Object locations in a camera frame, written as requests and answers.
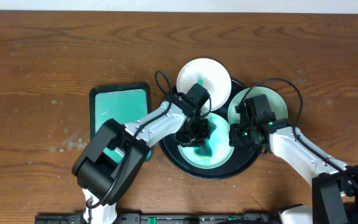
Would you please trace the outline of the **pale green plate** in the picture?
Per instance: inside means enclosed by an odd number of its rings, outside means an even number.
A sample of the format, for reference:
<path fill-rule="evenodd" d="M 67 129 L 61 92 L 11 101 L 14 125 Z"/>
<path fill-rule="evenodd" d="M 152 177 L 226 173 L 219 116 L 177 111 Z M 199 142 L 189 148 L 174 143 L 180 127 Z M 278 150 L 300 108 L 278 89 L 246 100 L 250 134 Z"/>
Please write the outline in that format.
<path fill-rule="evenodd" d="M 227 112 L 229 124 L 240 123 L 240 114 L 236 113 L 234 107 L 241 102 L 241 99 L 244 97 L 244 95 L 247 93 L 248 90 L 249 88 L 240 91 L 231 100 Z M 266 95 L 269 105 L 272 111 L 275 113 L 277 119 L 288 118 L 288 110 L 284 99 L 276 91 L 273 91 L 272 89 L 261 87 L 261 86 L 254 87 L 247 95 L 247 98 L 251 98 L 263 94 Z"/>
<path fill-rule="evenodd" d="M 229 145 L 229 123 L 214 113 L 210 113 L 206 118 L 209 121 L 211 134 L 204 146 L 209 146 L 213 155 L 210 158 L 198 157 L 194 152 L 197 147 L 178 146 L 178 149 L 191 165 L 201 169 L 212 169 L 223 165 L 231 157 L 234 147 Z"/>

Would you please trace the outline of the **white plate with green stain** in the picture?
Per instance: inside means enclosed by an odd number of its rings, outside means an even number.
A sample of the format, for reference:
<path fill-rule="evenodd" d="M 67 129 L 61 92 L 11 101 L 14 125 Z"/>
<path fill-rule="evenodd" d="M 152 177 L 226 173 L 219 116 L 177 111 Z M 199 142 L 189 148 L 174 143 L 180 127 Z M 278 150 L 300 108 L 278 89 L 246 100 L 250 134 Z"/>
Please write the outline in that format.
<path fill-rule="evenodd" d="M 210 58 L 188 62 L 179 72 L 177 91 L 187 93 L 195 84 L 207 89 L 211 97 L 211 111 L 222 107 L 231 93 L 231 78 L 225 67 Z"/>

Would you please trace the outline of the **dark green scrubbing sponge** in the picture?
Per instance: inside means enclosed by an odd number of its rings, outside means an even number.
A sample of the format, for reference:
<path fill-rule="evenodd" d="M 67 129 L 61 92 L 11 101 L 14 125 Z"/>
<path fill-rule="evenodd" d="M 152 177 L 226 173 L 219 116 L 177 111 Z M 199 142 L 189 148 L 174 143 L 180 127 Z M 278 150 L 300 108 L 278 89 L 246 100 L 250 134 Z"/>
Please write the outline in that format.
<path fill-rule="evenodd" d="M 210 158 L 213 155 L 212 149 L 209 146 L 197 147 L 194 152 L 198 157 L 202 158 Z"/>

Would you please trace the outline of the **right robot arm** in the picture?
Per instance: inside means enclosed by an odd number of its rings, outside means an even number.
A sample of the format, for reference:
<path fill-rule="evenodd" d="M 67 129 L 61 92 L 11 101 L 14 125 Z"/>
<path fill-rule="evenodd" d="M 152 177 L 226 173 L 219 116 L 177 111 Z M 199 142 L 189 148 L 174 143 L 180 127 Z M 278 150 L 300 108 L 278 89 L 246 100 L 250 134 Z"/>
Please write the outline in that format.
<path fill-rule="evenodd" d="M 312 189 L 312 206 L 278 213 L 280 223 L 358 223 L 358 165 L 340 161 L 268 105 L 229 109 L 229 143 L 265 149 L 283 159 Z"/>

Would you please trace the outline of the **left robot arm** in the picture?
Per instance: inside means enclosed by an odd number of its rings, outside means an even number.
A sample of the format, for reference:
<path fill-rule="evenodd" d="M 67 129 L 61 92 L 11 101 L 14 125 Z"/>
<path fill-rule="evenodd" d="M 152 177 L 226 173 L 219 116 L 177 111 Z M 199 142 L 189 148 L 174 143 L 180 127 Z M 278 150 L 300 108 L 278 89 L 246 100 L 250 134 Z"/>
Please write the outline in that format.
<path fill-rule="evenodd" d="M 133 183 L 152 146 L 172 135 L 181 146 L 203 146 L 210 130 L 203 105 L 209 93 L 177 93 L 137 121 L 105 121 L 71 172 L 83 189 L 84 223 L 113 223 L 116 204 Z"/>

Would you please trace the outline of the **round black tray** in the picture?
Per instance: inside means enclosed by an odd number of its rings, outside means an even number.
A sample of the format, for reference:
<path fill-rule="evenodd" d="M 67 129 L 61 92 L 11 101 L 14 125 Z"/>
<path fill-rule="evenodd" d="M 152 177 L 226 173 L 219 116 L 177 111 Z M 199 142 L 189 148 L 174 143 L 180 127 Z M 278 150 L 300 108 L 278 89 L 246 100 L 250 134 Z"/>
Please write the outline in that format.
<path fill-rule="evenodd" d="M 219 109 L 211 112 L 220 115 L 228 122 L 227 112 L 231 100 L 242 90 L 246 89 L 246 86 L 241 82 L 232 79 L 231 80 L 231 93 L 229 99 Z M 259 152 L 254 150 L 242 149 L 235 147 L 231 157 L 221 166 L 212 169 L 201 169 L 191 165 L 180 154 L 178 146 L 180 146 L 169 135 L 159 141 L 160 147 L 168 160 L 179 168 L 184 173 L 197 177 L 200 179 L 227 179 L 235 175 L 240 174 L 249 168 L 259 157 Z"/>

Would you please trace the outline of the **dark green rectangular soap tray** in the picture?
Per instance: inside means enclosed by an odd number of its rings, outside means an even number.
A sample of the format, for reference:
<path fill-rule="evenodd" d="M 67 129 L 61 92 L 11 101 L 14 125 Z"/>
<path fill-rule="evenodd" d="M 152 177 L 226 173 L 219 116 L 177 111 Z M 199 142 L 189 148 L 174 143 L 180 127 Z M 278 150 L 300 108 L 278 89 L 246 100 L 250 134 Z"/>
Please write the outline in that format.
<path fill-rule="evenodd" d="M 148 115 L 149 85 L 143 82 L 97 86 L 89 93 L 90 135 L 113 118 L 130 123 Z"/>

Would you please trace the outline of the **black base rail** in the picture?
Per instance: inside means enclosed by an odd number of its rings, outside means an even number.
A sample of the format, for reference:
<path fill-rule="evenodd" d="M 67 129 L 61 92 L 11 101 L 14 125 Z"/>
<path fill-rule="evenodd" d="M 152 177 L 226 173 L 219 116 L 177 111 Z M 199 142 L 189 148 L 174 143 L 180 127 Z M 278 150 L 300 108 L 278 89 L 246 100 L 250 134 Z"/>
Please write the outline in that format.
<path fill-rule="evenodd" d="M 276 215 L 267 213 L 245 213 L 243 215 L 141 215 L 122 213 L 113 224 L 213 224 L 213 223 L 281 223 Z M 37 215 L 35 224 L 80 224 L 87 223 L 82 213 L 69 215 Z"/>

